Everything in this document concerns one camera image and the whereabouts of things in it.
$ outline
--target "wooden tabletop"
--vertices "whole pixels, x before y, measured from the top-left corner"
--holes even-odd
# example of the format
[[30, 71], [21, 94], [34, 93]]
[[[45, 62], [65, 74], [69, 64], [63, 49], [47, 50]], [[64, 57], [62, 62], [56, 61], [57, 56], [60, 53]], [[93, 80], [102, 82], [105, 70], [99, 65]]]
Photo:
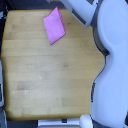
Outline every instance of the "wooden tabletop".
[[10, 120], [89, 114], [91, 84], [103, 65], [92, 28], [67, 10], [66, 35], [49, 45], [43, 17], [51, 10], [10, 11], [3, 36], [5, 111]]

